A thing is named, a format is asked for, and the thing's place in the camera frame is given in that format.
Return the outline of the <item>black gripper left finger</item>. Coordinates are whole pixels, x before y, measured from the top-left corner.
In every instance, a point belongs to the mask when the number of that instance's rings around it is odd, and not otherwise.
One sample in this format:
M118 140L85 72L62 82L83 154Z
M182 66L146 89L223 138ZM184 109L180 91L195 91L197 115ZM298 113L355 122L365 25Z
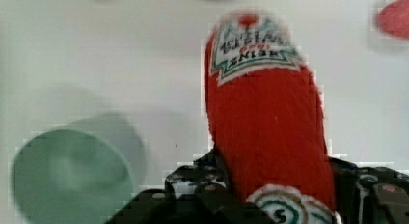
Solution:
M223 157L212 150L177 168L163 189L136 195L105 224L276 224L265 212L232 195Z

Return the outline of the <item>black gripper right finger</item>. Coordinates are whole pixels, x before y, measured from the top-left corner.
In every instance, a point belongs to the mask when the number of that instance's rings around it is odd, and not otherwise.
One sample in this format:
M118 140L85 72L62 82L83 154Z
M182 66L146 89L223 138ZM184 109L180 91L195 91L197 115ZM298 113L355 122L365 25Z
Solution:
M330 158L337 224L409 224L408 175L388 167L359 167Z

